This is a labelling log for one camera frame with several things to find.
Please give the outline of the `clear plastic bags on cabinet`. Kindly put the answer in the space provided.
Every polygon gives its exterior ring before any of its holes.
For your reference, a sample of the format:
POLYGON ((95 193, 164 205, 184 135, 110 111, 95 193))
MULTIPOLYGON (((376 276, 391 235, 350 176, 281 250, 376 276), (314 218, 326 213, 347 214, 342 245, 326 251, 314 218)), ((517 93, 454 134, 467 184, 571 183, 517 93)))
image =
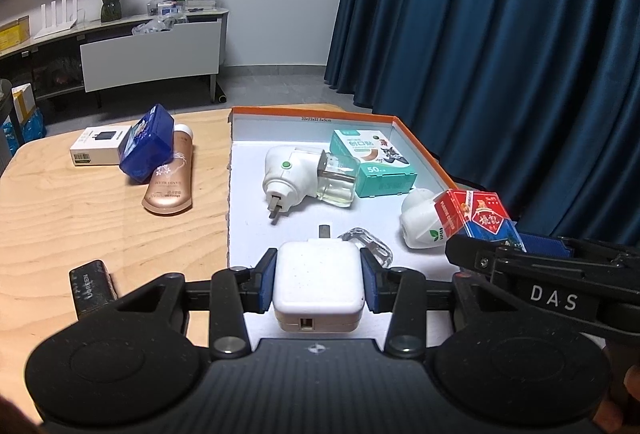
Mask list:
POLYGON ((153 17, 146 23, 141 23, 131 29, 133 35, 156 34, 171 31, 178 24, 186 24, 188 18, 183 12, 183 4, 177 1, 163 1, 157 3, 153 17))

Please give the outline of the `cardboard boxes on floor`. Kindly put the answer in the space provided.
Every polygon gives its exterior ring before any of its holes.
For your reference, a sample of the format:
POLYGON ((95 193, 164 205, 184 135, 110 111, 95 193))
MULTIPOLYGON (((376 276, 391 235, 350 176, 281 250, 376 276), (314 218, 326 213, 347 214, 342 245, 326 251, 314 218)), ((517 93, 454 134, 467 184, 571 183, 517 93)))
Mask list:
POLYGON ((26 82, 11 89, 14 108, 20 124, 24 124, 37 108, 32 83, 26 82))

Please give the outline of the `blue floss pick box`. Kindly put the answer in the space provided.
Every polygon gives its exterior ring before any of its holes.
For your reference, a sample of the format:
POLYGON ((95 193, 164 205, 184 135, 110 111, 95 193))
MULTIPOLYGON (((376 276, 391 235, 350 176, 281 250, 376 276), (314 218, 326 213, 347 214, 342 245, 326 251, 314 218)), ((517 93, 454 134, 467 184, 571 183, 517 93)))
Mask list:
POLYGON ((172 158, 175 120, 160 104, 154 105, 128 131, 119 168, 136 183, 149 179, 154 170, 172 158))

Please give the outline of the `white charger retail box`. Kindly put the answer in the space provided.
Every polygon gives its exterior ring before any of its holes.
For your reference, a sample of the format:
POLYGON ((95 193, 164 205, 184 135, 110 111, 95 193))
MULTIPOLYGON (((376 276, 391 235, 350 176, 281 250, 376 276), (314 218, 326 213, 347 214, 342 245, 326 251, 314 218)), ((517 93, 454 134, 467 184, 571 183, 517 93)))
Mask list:
POLYGON ((85 128, 70 147, 73 165, 118 165, 130 129, 130 125, 85 128))

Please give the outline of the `blue plastic bag on floor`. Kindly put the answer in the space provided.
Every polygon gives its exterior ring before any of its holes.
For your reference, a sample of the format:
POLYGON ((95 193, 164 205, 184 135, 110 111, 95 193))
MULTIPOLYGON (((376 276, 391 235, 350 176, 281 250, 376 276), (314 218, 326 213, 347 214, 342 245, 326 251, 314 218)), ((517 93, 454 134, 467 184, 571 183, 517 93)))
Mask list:
MULTIPOLYGON (((2 124, 2 130, 6 137, 10 153, 14 156, 20 144, 18 144, 17 136, 15 135, 10 119, 6 119, 6 122, 2 124)), ((39 108, 36 108, 35 113, 33 113, 24 124, 21 124, 21 132, 25 142, 32 142, 35 141, 35 139, 43 139, 47 136, 43 114, 39 108)))

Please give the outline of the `white cube charger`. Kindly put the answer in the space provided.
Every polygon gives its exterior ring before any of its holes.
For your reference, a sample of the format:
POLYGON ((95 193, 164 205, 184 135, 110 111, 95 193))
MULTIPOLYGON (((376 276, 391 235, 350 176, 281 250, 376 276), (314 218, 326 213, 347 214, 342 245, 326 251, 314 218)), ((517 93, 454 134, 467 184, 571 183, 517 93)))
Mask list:
POLYGON ((272 306, 284 331, 354 331, 364 306, 359 249, 332 238, 285 243, 278 251, 272 306))

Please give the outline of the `black wall charger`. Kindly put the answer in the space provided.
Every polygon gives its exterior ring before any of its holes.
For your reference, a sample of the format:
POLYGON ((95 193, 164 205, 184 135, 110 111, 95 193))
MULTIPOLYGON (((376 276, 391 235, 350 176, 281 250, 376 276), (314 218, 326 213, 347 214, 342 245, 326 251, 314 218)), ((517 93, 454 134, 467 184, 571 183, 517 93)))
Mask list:
POLYGON ((118 299, 112 276, 102 260, 77 266, 68 277, 78 321, 118 299))

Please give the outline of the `teal bandage box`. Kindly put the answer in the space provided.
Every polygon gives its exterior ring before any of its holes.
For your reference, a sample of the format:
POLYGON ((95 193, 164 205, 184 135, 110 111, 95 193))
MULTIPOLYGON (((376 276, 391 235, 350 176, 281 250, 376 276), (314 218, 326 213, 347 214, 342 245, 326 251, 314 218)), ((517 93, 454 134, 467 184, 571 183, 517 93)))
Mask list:
POLYGON ((418 176, 380 130, 334 130, 330 152, 357 162, 355 191, 360 198, 407 194, 418 176))

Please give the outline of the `white plug-in mosquito repeller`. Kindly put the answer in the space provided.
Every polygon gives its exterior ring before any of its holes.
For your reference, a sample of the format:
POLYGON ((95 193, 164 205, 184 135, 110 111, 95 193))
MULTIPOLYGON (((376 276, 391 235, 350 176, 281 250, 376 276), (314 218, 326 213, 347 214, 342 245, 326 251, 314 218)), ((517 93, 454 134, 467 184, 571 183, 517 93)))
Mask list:
POLYGON ((271 147, 265 157, 262 189, 269 218, 275 222, 306 198, 337 208, 349 208, 355 199, 357 162, 317 147, 271 147))

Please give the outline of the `red blue playing card box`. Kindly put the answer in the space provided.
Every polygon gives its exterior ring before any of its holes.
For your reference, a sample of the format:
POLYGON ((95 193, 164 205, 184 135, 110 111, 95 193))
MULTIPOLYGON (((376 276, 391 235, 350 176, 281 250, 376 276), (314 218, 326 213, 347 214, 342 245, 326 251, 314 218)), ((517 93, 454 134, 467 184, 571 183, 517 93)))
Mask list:
POLYGON ((435 197, 434 207, 447 239, 465 235, 526 250, 496 193, 448 189, 435 197))

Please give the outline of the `rose gold cream tube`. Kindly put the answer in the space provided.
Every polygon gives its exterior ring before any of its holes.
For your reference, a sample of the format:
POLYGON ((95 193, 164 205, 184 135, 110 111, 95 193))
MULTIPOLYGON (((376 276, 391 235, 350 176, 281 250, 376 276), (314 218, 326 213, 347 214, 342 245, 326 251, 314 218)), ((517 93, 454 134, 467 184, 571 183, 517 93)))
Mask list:
POLYGON ((174 215, 192 206, 193 133, 176 123, 172 138, 172 158, 152 173, 142 199, 143 208, 156 215, 174 215))

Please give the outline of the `orange white cardboard tray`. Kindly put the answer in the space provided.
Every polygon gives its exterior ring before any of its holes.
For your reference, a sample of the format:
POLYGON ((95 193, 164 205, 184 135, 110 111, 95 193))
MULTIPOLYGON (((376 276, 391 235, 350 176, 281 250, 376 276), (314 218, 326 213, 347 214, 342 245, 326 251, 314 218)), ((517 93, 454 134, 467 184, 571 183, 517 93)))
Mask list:
POLYGON ((405 243, 405 202, 430 202, 454 183, 392 118, 235 108, 230 122, 228 264, 254 267, 278 251, 267 312, 244 316, 253 342, 385 336, 390 317, 364 303, 354 228, 384 247, 392 269, 442 281, 457 272, 437 226, 427 225, 426 248, 405 243))

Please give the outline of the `clear earbud case cover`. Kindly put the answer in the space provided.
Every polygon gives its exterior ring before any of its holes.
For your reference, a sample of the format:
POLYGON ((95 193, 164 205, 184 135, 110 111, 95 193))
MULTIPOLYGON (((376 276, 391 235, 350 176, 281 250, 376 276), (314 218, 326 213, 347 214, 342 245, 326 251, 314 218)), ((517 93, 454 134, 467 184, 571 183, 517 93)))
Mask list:
POLYGON ((362 227, 351 228, 338 235, 338 238, 348 243, 356 243, 360 248, 369 250, 383 269, 388 269, 393 263, 393 252, 390 247, 362 227))

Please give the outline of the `yellow cardboard box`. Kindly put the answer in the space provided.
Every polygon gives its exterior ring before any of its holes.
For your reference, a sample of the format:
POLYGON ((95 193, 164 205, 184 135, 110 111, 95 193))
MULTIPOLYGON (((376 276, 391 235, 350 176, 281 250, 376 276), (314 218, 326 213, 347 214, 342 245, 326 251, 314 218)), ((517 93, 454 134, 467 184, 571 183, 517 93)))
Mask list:
POLYGON ((29 39, 29 16, 11 20, 0 27, 0 51, 19 46, 29 39))

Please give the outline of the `white tv cabinet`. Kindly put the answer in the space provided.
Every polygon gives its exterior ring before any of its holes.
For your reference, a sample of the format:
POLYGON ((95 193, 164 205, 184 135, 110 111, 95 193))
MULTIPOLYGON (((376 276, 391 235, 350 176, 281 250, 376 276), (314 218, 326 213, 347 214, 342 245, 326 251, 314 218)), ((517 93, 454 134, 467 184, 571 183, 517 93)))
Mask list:
POLYGON ((29 82, 38 102, 58 95, 100 92, 168 79, 203 77, 209 98, 224 102, 217 77, 226 55, 229 11, 186 13, 169 30, 135 34, 146 15, 116 22, 94 20, 1 53, 1 76, 29 82))

